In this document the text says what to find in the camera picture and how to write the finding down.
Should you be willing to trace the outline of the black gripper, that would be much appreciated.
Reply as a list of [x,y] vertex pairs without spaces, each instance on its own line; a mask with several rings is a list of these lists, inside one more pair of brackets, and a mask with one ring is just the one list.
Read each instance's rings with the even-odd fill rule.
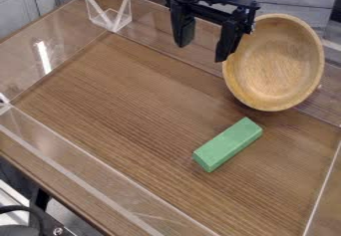
[[259,9],[258,2],[255,0],[167,0],[167,6],[172,38],[180,48],[187,46],[193,38],[193,17],[222,24],[214,60],[223,62],[234,53],[243,33],[250,34],[252,31],[255,12]]

